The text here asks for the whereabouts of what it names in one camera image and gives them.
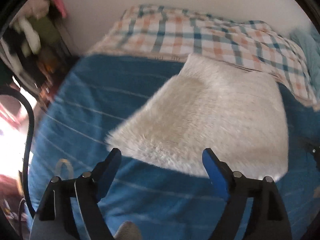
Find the plaid checked quilt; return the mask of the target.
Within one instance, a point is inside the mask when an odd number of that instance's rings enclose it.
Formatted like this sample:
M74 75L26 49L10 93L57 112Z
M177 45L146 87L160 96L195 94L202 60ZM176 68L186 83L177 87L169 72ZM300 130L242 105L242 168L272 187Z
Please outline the plaid checked quilt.
M243 70L271 74L304 106L319 110L319 96L302 48L264 21L238 22L207 12L135 5L88 52L175 62L200 54Z

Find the white fluffy sweater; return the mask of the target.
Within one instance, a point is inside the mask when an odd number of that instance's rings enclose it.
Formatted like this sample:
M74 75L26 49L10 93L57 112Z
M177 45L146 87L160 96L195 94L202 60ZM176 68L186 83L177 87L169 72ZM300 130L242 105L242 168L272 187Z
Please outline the white fluffy sweater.
M207 175L206 148L248 178L279 180L289 165L287 120L275 80L198 54L189 55L106 142L124 156L197 177Z

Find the light teal cloth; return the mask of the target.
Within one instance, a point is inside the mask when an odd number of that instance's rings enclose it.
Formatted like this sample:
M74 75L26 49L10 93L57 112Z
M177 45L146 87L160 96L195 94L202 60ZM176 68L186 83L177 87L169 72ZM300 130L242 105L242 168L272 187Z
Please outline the light teal cloth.
M319 32L315 27L309 31L295 29L290 33L290 38L302 48L312 84L319 90Z

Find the stacked clothes on shelf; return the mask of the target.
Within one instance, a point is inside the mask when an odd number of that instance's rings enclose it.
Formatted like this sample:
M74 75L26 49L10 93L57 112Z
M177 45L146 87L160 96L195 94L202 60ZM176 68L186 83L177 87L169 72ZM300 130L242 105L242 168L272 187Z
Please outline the stacked clothes on shelf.
M67 17L63 0L26 0L1 34L1 85L14 81L39 94L63 78L76 61L59 24Z

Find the pink curtain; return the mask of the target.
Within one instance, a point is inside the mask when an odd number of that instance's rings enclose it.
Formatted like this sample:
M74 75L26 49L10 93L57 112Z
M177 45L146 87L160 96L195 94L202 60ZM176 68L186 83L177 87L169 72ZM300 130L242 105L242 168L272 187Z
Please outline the pink curtain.
M27 164L34 130L33 109L17 90L1 87L1 211L10 225L26 224Z

